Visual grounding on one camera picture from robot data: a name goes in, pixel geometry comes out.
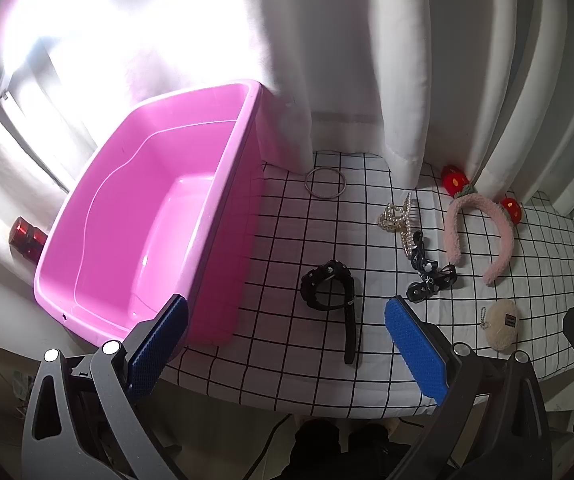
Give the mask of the red metal bottle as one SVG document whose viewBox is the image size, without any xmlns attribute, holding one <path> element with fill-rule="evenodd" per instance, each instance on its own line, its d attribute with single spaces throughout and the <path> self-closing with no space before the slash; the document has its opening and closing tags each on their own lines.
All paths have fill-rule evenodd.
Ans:
<svg viewBox="0 0 574 480">
<path fill-rule="evenodd" d="M 23 258 L 37 264 L 46 242 L 47 234 L 40 228 L 33 226 L 22 217 L 14 220 L 9 232 L 8 243 Z"/>
</svg>

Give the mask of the beige plush sloth pouch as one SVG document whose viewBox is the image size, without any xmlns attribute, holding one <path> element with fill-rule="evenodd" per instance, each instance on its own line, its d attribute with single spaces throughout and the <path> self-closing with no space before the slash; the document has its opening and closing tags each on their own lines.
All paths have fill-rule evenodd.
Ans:
<svg viewBox="0 0 574 480">
<path fill-rule="evenodd" d="M 481 328 L 491 349 L 510 352 L 518 335 L 519 313 L 513 300 L 501 299 L 481 309 Z"/>
</svg>

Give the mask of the silver metal bangle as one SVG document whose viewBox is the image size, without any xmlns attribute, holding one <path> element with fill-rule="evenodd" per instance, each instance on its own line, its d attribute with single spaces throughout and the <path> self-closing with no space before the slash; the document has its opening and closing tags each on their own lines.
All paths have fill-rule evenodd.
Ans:
<svg viewBox="0 0 574 480">
<path fill-rule="evenodd" d="M 347 179 L 338 168 L 314 167 L 305 175 L 303 186 L 317 200 L 337 200 L 347 189 Z"/>
</svg>

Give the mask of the pearl hair claw clip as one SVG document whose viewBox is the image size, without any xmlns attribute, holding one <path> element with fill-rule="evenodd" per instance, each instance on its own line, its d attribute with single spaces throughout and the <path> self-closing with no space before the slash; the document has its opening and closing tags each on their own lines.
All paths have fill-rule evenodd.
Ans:
<svg viewBox="0 0 574 480">
<path fill-rule="evenodd" d="M 413 240 L 413 214 L 411 194 L 407 193 L 400 206 L 389 203 L 377 219 L 377 226 L 389 233 L 398 233 L 406 258 L 411 258 L 415 243 Z"/>
</svg>

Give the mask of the black wrist watch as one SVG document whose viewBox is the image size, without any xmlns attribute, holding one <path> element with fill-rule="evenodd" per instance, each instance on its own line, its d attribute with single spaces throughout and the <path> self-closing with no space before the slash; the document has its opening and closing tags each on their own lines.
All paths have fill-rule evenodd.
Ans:
<svg viewBox="0 0 574 480">
<path fill-rule="evenodd" d="M 330 259 L 301 276 L 300 296 L 312 310 L 342 313 L 343 360 L 352 365 L 357 355 L 355 281 L 348 266 Z"/>
</svg>

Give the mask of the black chain strap keychain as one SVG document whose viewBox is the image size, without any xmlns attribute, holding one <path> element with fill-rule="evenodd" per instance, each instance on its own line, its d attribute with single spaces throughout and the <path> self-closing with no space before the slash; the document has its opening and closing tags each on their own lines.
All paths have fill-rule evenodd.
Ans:
<svg viewBox="0 0 574 480">
<path fill-rule="evenodd" d="M 455 266 L 447 264 L 440 268 L 436 260 L 429 259 L 425 252 L 424 235 L 421 231 L 413 234 L 413 245 L 409 254 L 409 263 L 417 272 L 421 281 L 409 284 L 406 297 L 413 304 L 425 301 L 432 296 L 452 287 L 458 280 Z"/>
</svg>

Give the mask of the black-grid white bedsheet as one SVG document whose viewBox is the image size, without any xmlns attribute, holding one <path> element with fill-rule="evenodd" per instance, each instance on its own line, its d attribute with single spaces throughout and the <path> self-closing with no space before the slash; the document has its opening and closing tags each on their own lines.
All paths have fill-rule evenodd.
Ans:
<svg viewBox="0 0 574 480">
<path fill-rule="evenodd" d="M 186 348 L 163 377 L 195 393 L 271 411 L 341 418 L 426 413 L 432 400 L 419 392 L 383 322 L 387 300 L 404 294 L 418 276 L 400 238 L 380 229 L 377 219 L 387 204 L 411 194 L 428 255 L 444 261 L 450 196 L 430 166 L 421 170 L 417 188 L 406 191 L 393 184 L 385 162 L 374 155 L 319 152 L 315 162 L 345 175 L 345 193 L 317 200 L 300 176 L 264 167 L 258 234 L 234 336 L 223 347 Z M 482 274 L 498 254 L 496 227 L 470 211 L 458 218 L 458 233 L 458 281 L 417 304 L 416 315 L 488 356 L 481 309 L 511 299 L 519 313 L 515 346 L 530 356 L 537 376 L 574 367 L 562 332 L 563 316 L 574 307 L 574 222 L 545 195 L 534 195 L 522 208 L 512 262 L 492 286 Z M 330 259 L 345 263 L 355 281 L 352 365 L 343 360 L 342 313 L 312 310 L 299 292 L 301 276 Z"/>
</svg>

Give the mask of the pink fuzzy strawberry headband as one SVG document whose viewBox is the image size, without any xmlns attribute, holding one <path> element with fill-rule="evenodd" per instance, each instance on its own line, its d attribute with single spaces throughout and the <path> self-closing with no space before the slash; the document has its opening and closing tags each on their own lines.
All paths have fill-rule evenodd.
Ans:
<svg viewBox="0 0 574 480">
<path fill-rule="evenodd" d="M 444 249 L 448 263 L 457 266 L 462 260 L 458 217 L 464 212 L 479 211 L 496 227 L 496 233 L 500 236 L 498 254 L 482 274 L 485 285 L 492 286 L 510 266 L 514 255 L 514 229 L 522 220 L 522 210 L 512 198 L 504 198 L 498 203 L 480 194 L 465 172 L 456 166 L 444 166 L 440 180 L 442 187 L 452 198 L 444 216 Z"/>
</svg>

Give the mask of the pink plastic tub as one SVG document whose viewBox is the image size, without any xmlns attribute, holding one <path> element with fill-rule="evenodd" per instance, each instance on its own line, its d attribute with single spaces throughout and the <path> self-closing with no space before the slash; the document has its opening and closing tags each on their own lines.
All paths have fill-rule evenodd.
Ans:
<svg viewBox="0 0 574 480">
<path fill-rule="evenodd" d="M 227 344 L 258 226 L 263 93 L 236 82 L 130 112 L 59 211 L 34 275 L 38 304 L 97 345 L 180 295 L 188 344 Z"/>
</svg>

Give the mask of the white curtain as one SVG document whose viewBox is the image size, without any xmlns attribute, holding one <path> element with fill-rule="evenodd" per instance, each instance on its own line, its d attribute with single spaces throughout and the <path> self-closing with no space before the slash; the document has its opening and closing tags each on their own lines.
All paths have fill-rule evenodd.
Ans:
<svg viewBox="0 0 574 480">
<path fill-rule="evenodd" d="M 451 164 L 574 219 L 574 0 L 0 0 L 0 172 L 52 218 L 136 103 L 243 79 L 276 96 L 274 165 Z"/>
</svg>

